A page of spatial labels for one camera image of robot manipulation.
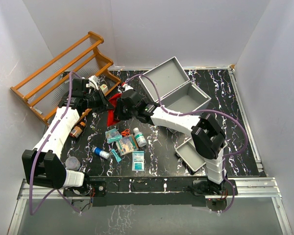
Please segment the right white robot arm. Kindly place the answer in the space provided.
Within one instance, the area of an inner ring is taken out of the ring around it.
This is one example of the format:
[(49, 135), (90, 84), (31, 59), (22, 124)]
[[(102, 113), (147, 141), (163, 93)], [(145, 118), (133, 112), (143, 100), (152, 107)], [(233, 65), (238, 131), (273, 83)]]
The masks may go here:
[(159, 103), (146, 101), (133, 89), (118, 93), (109, 101), (114, 106), (109, 114), (114, 122), (136, 118), (141, 123), (170, 128), (192, 138), (196, 152), (207, 165), (209, 190), (220, 194), (226, 189), (226, 171), (223, 169), (225, 133), (213, 116), (200, 117), (166, 110)]

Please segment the white green-label pill bottle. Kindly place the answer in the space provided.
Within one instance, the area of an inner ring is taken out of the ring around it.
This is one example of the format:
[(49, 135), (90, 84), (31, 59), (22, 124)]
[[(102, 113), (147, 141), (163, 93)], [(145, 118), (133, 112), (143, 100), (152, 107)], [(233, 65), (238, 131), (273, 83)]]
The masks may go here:
[(133, 129), (133, 132), (134, 132), (134, 138), (135, 138), (135, 140), (136, 140), (136, 142), (137, 142), (137, 145), (138, 145), (139, 147), (144, 147), (144, 146), (146, 146), (147, 141), (146, 141), (146, 139), (145, 139), (143, 133), (139, 131), (139, 128), (134, 128), (134, 129)]

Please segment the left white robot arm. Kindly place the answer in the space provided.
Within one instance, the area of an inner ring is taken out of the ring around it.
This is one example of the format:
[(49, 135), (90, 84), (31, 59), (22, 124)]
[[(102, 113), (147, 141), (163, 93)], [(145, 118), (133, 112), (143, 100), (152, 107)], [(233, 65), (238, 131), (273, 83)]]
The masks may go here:
[(80, 195), (91, 191), (92, 184), (84, 179), (84, 173), (69, 170), (61, 162), (62, 149), (71, 130), (88, 109), (101, 113), (113, 109), (113, 106), (99, 87), (96, 76), (74, 78), (42, 139), (33, 149), (22, 154), (25, 177), (30, 186), (74, 187)]

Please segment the bandage packet bundle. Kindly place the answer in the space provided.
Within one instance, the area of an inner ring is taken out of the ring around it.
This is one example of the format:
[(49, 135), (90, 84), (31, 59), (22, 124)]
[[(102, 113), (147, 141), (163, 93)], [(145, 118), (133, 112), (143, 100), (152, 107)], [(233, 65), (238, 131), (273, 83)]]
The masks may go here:
[(139, 150), (139, 147), (133, 135), (129, 135), (123, 137), (120, 140), (117, 140), (116, 145), (121, 156)]

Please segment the red first aid pouch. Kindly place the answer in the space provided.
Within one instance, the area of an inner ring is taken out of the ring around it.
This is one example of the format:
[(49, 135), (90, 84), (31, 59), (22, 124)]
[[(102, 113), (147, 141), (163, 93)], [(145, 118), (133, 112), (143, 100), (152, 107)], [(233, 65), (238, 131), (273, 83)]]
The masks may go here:
[(107, 117), (107, 127), (115, 125), (120, 122), (120, 120), (117, 118), (117, 115), (115, 114), (115, 110), (117, 107), (117, 99), (121, 97), (121, 93), (113, 95), (108, 101), (113, 105), (114, 109), (108, 111), (108, 117)]

